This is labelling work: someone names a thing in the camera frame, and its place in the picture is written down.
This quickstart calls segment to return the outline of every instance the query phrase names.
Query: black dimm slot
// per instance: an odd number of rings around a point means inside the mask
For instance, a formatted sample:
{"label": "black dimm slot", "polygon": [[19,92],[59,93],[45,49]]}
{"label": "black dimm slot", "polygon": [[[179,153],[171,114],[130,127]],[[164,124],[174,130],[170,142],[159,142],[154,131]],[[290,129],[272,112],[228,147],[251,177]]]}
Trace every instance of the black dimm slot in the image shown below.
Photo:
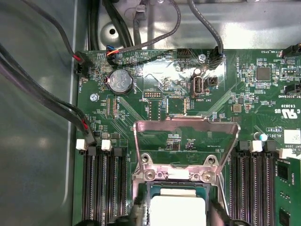
{"label": "black dimm slot", "polygon": [[103,212],[103,154],[96,157],[96,190],[95,190],[95,220],[100,224],[102,223],[102,212]]}
{"label": "black dimm slot", "polygon": [[266,153],[262,158],[262,207],[263,207],[263,225],[275,225],[275,158]]}
{"label": "black dimm slot", "polygon": [[238,158],[234,155],[230,157],[230,216],[232,219],[237,219],[237,173],[236,164]]}
{"label": "black dimm slot", "polygon": [[127,158],[118,158],[118,215],[123,216],[126,214],[126,201],[127,201]]}
{"label": "black dimm slot", "polygon": [[106,190],[106,217],[105,222],[108,224],[113,220],[114,210],[114,173],[115,173],[115,158],[107,157],[107,190]]}
{"label": "black dimm slot", "polygon": [[262,164],[257,153],[251,154],[250,175],[251,223],[253,226],[262,226]]}
{"label": "black dimm slot", "polygon": [[99,218],[101,219],[101,226],[106,226],[106,203],[107,203],[107,168],[108,168],[108,157],[103,156],[102,158],[103,163],[103,176],[102,176],[102,184],[101,184],[101,212],[99,213]]}
{"label": "black dimm slot", "polygon": [[236,209],[237,209],[237,215],[235,219],[242,219],[242,182],[244,180],[243,178],[243,158],[237,157],[237,164],[236,164],[236,173],[240,176],[237,177],[237,203],[236,203]]}
{"label": "black dimm slot", "polygon": [[83,174],[83,207],[82,219],[91,219],[91,195],[92,195],[92,157],[84,156],[84,174]]}
{"label": "black dimm slot", "polygon": [[97,191],[97,164],[96,164],[96,156],[92,156],[92,164],[91,164],[91,197],[90,197],[90,219],[95,219],[95,203],[96,201],[96,191]]}
{"label": "black dimm slot", "polygon": [[240,157],[240,168],[241,171],[238,171],[238,174],[241,176],[240,178],[240,218],[249,222],[249,207],[250,207],[250,199],[249,199],[249,157],[245,154],[242,154]]}

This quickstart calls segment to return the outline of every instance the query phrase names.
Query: sticker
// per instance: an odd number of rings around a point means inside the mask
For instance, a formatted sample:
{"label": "sticker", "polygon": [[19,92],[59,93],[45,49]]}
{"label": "sticker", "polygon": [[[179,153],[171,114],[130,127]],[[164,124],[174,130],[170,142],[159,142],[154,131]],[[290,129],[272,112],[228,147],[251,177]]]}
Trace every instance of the sticker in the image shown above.
{"label": "sticker", "polygon": [[301,132],[296,129],[285,129],[284,130],[284,143],[292,144],[292,145],[300,145],[301,144]]}

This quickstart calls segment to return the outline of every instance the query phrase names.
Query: surface mount component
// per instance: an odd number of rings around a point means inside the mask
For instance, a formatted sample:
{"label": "surface mount component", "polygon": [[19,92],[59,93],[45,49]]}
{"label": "surface mount component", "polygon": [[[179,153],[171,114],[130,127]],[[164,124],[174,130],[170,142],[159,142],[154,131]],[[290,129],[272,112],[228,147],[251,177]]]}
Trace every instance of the surface mount component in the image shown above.
{"label": "surface mount component", "polygon": [[123,69],[117,69],[110,73],[106,78],[106,84],[116,95],[125,95],[132,90],[134,79],[130,72]]}
{"label": "surface mount component", "polygon": [[270,68],[269,67],[258,67],[256,70],[256,79],[259,81],[270,80]]}

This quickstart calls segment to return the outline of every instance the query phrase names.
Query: capacitor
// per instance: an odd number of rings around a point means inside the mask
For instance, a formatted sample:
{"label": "capacitor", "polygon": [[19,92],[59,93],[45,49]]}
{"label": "capacitor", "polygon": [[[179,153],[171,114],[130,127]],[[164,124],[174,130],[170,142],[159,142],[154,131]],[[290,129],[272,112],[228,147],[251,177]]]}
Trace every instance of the capacitor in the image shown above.
{"label": "capacitor", "polygon": [[132,90],[134,79],[130,72],[117,69],[106,78],[106,85],[116,95],[125,95]]}
{"label": "capacitor", "polygon": [[266,135],[265,133],[256,132],[256,133],[254,133],[254,139],[265,142],[268,140],[268,135]]}

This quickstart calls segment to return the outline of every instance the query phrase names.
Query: screw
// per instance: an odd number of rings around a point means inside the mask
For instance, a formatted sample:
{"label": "screw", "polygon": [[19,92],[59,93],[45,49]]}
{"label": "screw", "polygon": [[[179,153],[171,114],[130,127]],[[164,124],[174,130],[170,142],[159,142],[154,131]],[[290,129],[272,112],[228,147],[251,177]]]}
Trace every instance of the screw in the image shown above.
{"label": "screw", "polygon": [[153,179],[155,179],[155,176],[156,176],[156,174],[153,170],[148,170],[145,172],[145,178],[147,180],[153,180]]}
{"label": "screw", "polygon": [[91,94],[90,100],[91,100],[92,102],[97,102],[97,101],[99,100],[99,95],[96,94],[96,93]]}
{"label": "screw", "polygon": [[200,63],[204,63],[206,61],[206,55],[205,54],[198,55],[198,61]]}
{"label": "screw", "polygon": [[209,173],[204,173],[202,175],[202,178],[203,178],[204,181],[209,182],[210,178],[211,178],[211,175]]}

